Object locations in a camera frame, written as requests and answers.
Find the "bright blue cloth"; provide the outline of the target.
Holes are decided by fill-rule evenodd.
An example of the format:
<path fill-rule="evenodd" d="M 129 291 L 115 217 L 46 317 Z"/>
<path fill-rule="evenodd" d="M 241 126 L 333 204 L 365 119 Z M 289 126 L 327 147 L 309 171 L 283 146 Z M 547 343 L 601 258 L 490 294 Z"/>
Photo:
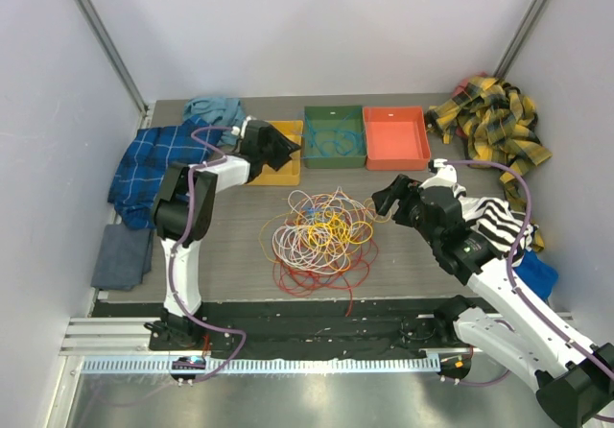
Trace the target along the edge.
<path fill-rule="evenodd" d="M 558 281 L 558 273 L 541 261 L 534 251 L 526 251 L 515 273 L 542 300 L 546 301 Z"/>

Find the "yellow plastic bin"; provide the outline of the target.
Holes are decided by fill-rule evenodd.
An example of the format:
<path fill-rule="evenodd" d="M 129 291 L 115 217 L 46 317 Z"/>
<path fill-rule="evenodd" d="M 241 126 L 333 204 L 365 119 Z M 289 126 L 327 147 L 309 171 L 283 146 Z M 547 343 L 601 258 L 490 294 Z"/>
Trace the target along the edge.
<path fill-rule="evenodd" d="M 292 186 L 300 183 L 301 153 L 302 153 L 302 120 L 270 121 L 276 129 L 284 134 L 289 140 L 296 143 L 299 149 L 290 155 L 290 161 L 281 169 L 275 171 L 268 165 L 264 165 L 262 173 L 251 181 L 248 186 Z"/>

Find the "aluminium frame post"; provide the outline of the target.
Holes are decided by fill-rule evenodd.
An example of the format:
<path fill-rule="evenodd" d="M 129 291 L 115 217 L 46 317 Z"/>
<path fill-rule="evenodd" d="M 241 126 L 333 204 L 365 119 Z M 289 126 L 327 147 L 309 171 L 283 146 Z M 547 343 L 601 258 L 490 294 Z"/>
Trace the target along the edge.
<path fill-rule="evenodd" d="M 531 33 L 538 24 L 541 15 L 547 9 L 550 1 L 551 0 L 530 1 L 511 41 L 495 68 L 494 76 L 496 78 L 505 79 L 507 77 L 509 70 L 516 62 L 524 46 L 528 43 Z"/>
<path fill-rule="evenodd" d="M 106 25 L 99 15 L 92 0 L 74 0 L 79 8 L 90 31 L 98 41 L 103 53 L 116 73 L 119 81 L 128 92 L 132 102 L 141 116 L 148 112 L 148 104 L 145 102 L 140 90 L 137 87 L 129 69 L 124 63 L 119 50 L 117 49 Z"/>

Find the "green plastic bin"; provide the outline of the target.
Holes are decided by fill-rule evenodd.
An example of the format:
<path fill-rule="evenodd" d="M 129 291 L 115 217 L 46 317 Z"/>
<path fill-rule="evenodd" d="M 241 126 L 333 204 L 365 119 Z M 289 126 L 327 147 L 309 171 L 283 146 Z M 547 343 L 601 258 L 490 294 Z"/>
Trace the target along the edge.
<path fill-rule="evenodd" d="M 310 169 L 355 169 L 366 164 L 362 106 L 304 108 L 302 160 Z"/>

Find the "pink cloth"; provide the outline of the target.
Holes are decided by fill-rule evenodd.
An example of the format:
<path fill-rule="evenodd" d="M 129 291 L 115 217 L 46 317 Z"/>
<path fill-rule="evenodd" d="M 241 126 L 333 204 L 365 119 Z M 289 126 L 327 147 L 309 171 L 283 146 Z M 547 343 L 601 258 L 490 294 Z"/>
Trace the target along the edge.
<path fill-rule="evenodd" d="M 488 78 L 488 77 L 489 77 L 489 74 L 488 74 L 488 73 L 486 73 L 486 72 L 479 72 L 479 73 L 477 73 L 477 74 L 474 74 L 474 75 L 471 75 L 471 76 L 469 76 L 469 77 L 467 77 L 467 78 L 464 78 L 464 79 L 463 79 L 463 80 L 461 80 L 461 81 L 458 83 L 458 85 L 455 87 L 454 91 L 452 92 L 452 96 L 453 96 L 453 97 L 456 97 L 456 96 L 458 96 L 459 94 L 461 94 L 462 92 L 464 92 L 464 91 L 465 91 L 465 89 L 466 89 L 466 87 L 467 87 L 467 85 L 469 84 L 470 80 L 471 80 L 472 78 L 477 78 L 477 77 L 480 77 L 480 78 Z"/>

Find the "right aluminium frame post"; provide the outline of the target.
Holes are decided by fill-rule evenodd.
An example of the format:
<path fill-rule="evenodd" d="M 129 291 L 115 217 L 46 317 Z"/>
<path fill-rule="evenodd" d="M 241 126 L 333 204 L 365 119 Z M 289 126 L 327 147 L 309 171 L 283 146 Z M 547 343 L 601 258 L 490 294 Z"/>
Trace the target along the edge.
<path fill-rule="evenodd" d="M 494 76 L 496 78 L 505 79 L 507 77 L 509 70 L 516 62 L 524 46 L 528 43 L 531 33 L 538 24 L 541 15 L 547 9 L 550 1 L 551 0 L 530 1 L 511 41 L 495 68 Z"/>

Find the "grey folded cloth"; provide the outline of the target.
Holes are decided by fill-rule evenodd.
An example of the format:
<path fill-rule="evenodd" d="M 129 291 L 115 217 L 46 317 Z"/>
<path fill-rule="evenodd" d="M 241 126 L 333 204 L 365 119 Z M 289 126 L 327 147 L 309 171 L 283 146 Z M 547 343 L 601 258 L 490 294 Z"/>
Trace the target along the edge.
<path fill-rule="evenodd" d="M 151 270 L 154 234 L 149 228 L 132 230 L 107 225 L 103 233 L 91 286 L 105 291 L 130 291 Z"/>

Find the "black white striped cloth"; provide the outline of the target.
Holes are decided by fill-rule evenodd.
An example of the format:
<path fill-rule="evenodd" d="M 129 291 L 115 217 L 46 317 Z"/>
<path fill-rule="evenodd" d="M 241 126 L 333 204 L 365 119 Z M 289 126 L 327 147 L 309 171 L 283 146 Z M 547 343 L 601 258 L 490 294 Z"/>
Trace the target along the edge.
<path fill-rule="evenodd" d="M 525 214 L 512 211 L 509 203 L 499 198 L 467 198 L 464 192 L 457 193 L 455 197 L 461 204 L 466 224 L 482 234 L 496 250 L 508 256 L 520 233 Z"/>

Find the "blue plaid cloth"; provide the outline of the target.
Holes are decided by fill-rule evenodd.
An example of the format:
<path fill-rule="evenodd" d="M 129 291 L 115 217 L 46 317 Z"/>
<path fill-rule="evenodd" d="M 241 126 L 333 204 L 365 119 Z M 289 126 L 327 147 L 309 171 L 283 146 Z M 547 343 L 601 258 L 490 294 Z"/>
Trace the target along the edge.
<path fill-rule="evenodd" d="M 225 130 L 198 116 L 176 126 L 140 130 L 121 158 L 108 192 L 107 201 L 122 222 L 131 230 L 154 228 L 151 208 L 169 165 L 204 162 Z"/>

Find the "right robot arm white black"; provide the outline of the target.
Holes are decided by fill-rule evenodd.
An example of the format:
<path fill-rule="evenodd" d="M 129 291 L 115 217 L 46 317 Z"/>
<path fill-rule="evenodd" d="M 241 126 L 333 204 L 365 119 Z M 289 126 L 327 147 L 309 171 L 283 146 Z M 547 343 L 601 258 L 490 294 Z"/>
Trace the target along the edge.
<path fill-rule="evenodd" d="M 435 312 L 446 346 L 463 342 L 520 378 L 559 427 L 581 427 L 613 401 L 613 345 L 596 345 L 563 320 L 508 266 L 506 253 L 472 223 L 473 201 L 453 167 L 423 182 L 399 175 L 373 194 L 376 212 L 414 228 L 440 267 L 503 317 L 490 318 L 462 296 Z"/>

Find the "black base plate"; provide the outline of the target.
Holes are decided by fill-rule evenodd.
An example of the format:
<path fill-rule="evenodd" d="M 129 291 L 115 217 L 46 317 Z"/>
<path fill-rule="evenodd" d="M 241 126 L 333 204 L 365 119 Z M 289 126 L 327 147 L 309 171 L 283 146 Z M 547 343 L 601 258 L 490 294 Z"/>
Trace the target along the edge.
<path fill-rule="evenodd" d="M 152 350 L 203 350 L 227 358 L 327 361 L 422 357 L 463 343 L 438 311 L 442 298 L 206 302 L 206 330 L 162 313 L 146 323 Z"/>

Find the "light blue cloth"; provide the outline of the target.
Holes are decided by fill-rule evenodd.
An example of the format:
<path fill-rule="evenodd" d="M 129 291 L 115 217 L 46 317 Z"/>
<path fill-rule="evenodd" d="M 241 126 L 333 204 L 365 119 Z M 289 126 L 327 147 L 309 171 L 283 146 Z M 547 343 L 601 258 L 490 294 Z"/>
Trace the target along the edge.
<path fill-rule="evenodd" d="M 232 134 L 247 117 L 238 98 L 197 97 L 183 106 L 181 125 L 193 130 L 210 127 L 219 133 Z"/>

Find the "left aluminium frame post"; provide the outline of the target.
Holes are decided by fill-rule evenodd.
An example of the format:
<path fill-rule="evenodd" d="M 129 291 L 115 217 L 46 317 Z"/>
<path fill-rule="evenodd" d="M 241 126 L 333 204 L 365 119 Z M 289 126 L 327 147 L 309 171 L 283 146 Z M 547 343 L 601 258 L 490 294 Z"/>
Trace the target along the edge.
<path fill-rule="evenodd" d="M 119 81 L 128 92 L 132 102 L 141 116 L 148 112 L 148 104 L 145 102 L 140 90 L 137 87 L 129 69 L 124 63 L 119 50 L 117 49 L 106 25 L 99 15 L 92 0 L 74 0 L 79 8 L 90 31 L 98 41 L 103 53 L 116 73 Z"/>

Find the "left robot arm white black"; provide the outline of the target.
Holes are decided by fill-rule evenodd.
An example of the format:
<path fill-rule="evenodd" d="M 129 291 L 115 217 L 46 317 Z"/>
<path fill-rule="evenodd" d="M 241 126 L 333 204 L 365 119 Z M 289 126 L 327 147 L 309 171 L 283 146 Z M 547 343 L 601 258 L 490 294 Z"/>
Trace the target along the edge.
<path fill-rule="evenodd" d="M 146 328 L 157 338 L 171 336 L 185 350 L 197 348 L 206 329 L 225 332 L 206 325 L 197 316 L 202 306 L 201 240 L 210 228 L 217 195 L 253 182 L 266 167 L 282 169 L 301 149 L 273 124 L 249 117 L 241 126 L 228 129 L 236 142 L 226 153 L 201 137 L 215 129 L 208 126 L 192 134 L 213 152 L 213 158 L 168 166 L 152 207 L 152 220 L 165 256 L 166 297 L 160 319 L 147 323 Z"/>

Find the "yellow plaid shirt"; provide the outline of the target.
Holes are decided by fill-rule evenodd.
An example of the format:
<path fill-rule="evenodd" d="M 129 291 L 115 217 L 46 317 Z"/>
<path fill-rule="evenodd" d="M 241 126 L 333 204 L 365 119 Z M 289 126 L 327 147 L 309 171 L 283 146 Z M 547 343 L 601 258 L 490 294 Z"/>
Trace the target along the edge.
<path fill-rule="evenodd" d="M 472 78 L 464 92 L 425 114 L 425 124 L 448 144 L 463 138 L 465 157 L 484 169 L 494 162 L 509 168 L 499 181 L 512 211 L 525 214 L 528 199 L 518 177 L 552 157 L 535 133 L 538 116 L 532 99 L 498 78 Z"/>

